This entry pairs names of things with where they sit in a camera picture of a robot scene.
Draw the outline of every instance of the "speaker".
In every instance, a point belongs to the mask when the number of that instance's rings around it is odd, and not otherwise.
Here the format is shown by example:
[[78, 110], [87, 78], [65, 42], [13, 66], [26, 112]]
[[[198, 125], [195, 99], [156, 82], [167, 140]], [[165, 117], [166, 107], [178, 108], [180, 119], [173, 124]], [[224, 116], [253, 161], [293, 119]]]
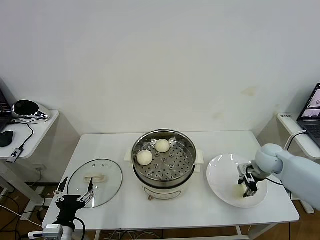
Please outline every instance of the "speaker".
[[34, 101], [20, 100], [13, 104], [12, 116], [27, 123], [39, 124], [48, 121], [51, 112]]

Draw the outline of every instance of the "steamed bun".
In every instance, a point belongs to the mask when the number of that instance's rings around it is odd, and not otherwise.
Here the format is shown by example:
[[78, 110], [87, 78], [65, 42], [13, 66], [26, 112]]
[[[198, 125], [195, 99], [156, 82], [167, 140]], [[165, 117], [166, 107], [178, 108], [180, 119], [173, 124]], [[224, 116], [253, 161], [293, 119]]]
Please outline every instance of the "steamed bun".
[[159, 153], [168, 152], [169, 149], [170, 149], [170, 143], [167, 140], [160, 139], [156, 141], [155, 150], [157, 150]]
[[136, 158], [140, 165], [146, 166], [152, 162], [153, 156], [148, 150], [142, 150], [138, 152]]

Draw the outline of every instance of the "robotic arm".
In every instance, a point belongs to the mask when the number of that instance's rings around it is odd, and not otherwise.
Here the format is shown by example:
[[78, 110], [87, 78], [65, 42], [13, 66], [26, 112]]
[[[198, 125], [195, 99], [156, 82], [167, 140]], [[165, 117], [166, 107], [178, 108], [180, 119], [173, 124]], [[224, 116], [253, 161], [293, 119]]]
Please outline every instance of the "robotic arm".
[[95, 196], [93, 191], [93, 178], [89, 183], [88, 191], [80, 195], [63, 195], [67, 184], [68, 177], [59, 185], [58, 189], [54, 191], [57, 197], [55, 201], [56, 206], [60, 209], [59, 216], [53, 224], [47, 224], [43, 231], [29, 232], [28, 237], [31, 240], [37, 238], [44, 238], [45, 240], [71, 240], [72, 233], [75, 231], [74, 220], [76, 212], [83, 209], [88, 202]]
[[266, 144], [250, 164], [240, 164], [238, 172], [238, 184], [247, 187], [244, 198], [254, 196], [257, 183], [272, 174], [301, 200], [320, 210], [320, 164], [294, 156], [276, 144]]

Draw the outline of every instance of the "stainless steel pot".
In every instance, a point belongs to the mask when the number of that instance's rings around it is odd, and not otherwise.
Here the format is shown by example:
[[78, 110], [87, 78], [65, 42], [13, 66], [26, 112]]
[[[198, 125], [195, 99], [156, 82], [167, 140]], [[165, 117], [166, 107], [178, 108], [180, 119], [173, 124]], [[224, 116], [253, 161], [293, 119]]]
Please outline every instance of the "stainless steel pot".
[[[157, 140], [166, 139], [170, 149], [161, 153], [156, 151]], [[137, 154], [142, 150], [152, 153], [149, 165], [140, 165]], [[155, 189], [172, 189], [188, 181], [195, 170], [196, 147], [184, 134], [169, 129], [151, 131], [140, 137], [133, 145], [131, 159], [133, 169], [144, 184]]]

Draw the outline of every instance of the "glass lid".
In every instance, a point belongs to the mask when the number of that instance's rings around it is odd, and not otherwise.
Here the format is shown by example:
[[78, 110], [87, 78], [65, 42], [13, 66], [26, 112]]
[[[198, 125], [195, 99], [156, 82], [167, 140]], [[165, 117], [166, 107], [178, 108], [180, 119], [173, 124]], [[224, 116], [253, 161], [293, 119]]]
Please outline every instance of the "glass lid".
[[108, 159], [87, 162], [71, 176], [67, 186], [68, 195], [83, 196], [88, 192], [93, 178], [94, 197], [84, 208], [92, 209], [109, 202], [119, 191], [122, 184], [122, 171], [118, 164]]

